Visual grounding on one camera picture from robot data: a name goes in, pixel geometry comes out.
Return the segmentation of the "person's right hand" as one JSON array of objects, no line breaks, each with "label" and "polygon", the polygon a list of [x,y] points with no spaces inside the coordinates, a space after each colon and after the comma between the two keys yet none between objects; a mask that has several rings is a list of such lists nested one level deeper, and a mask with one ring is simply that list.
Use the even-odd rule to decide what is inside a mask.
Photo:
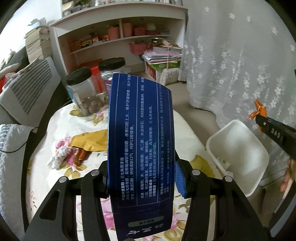
[{"label": "person's right hand", "polygon": [[288,168],[285,171],[283,180],[280,185],[281,192],[288,191],[292,185],[292,182],[295,180],[295,160],[290,158],[287,164]]}]

